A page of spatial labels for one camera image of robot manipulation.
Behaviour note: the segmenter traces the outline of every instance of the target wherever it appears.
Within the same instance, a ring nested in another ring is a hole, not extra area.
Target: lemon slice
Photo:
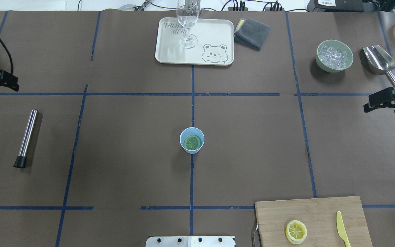
[[[286,231],[284,233],[287,240],[292,244],[301,244],[304,239],[306,239],[307,228],[302,222],[293,220],[287,224]]]
[[[196,135],[193,134],[193,135],[188,136],[187,138],[185,138],[184,146],[188,150],[196,150],[196,149],[198,149],[199,147],[202,146],[201,142],[202,141],[199,138],[199,136],[196,136]]]

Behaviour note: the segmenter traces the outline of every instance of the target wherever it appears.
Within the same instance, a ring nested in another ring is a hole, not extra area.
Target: white tray
[[[161,63],[230,65],[234,61],[234,26],[229,20],[199,19],[190,28],[197,45],[186,49],[179,44],[187,32],[176,18],[159,21],[155,58]]]

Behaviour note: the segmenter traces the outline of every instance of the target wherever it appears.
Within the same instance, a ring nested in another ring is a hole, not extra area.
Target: paper cup
[[[186,139],[188,136],[191,136],[191,135],[193,135],[193,134],[194,134],[195,136],[199,136],[199,138],[200,138],[201,141],[202,141],[202,145],[201,145],[198,149],[196,149],[196,150],[188,150],[188,149],[186,149],[186,148],[184,147],[184,141],[185,141],[185,139]],[[204,136],[204,133],[202,133],[202,131],[201,131],[200,129],[198,129],[198,128],[195,128],[195,127],[186,128],[185,130],[182,131],[181,135],[179,136],[179,143],[181,144],[181,146],[184,148],[184,150],[185,150],[187,153],[190,153],[190,154],[197,153],[197,152],[199,152],[199,150],[201,150],[202,146],[203,146],[204,143],[205,143],[205,136]]]

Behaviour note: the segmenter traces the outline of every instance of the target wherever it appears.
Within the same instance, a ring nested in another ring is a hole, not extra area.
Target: gray cloth
[[[234,40],[256,50],[262,48],[270,27],[260,22],[246,19],[243,25],[235,32]]]

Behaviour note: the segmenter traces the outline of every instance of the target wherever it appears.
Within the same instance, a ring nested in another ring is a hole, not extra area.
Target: black cable
[[[307,9],[291,9],[291,10],[287,10],[286,12],[294,11],[294,10],[306,10],[307,12],[309,12],[309,10],[307,10]]]
[[[168,8],[168,7],[163,7],[163,6],[158,6],[152,2],[150,2],[153,6],[158,7],[158,8],[164,8],[164,9],[177,9],[177,8]]]
[[[376,2],[376,6],[378,6],[378,8],[376,8],[375,12],[378,11],[381,8],[381,3],[379,1],[374,1]]]
[[[280,6],[279,2],[276,1],[275,4],[274,4],[274,6],[272,7],[272,9],[270,9],[269,11],[278,11],[279,6]]]
[[[245,0],[245,1],[250,1],[250,2],[259,2],[259,3],[270,3],[266,1],[257,1],[257,0]]]
[[[263,9],[262,9],[262,12],[265,11],[266,6],[268,6],[268,4],[271,4],[271,6],[272,6],[272,3],[267,3],[267,4],[265,4],[265,6],[264,6]]]
[[[225,6],[229,3],[229,2],[233,2],[233,10],[236,8],[236,3],[237,3],[237,0],[228,0],[225,4],[224,4],[224,6],[222,7],[222,10],[221,11],[224,11],[224,8],[225,8]]]
[[[1,45],[4,47],[5,51],[7,52],[8,58],[10,58],[10,66],[11,66],[11,75],[5,81],[0,81],[0,86],[1,86],[2,84],[4,84],[5,82],[11,79],[11,76],[13,75],[13,71],[14,71],[14,66],[13,66],[13,59],[11,58],[11,54],[8,51],[8,48],[5,46],[4,42],[1,40],[1,38],[0,38],[0,42]]]

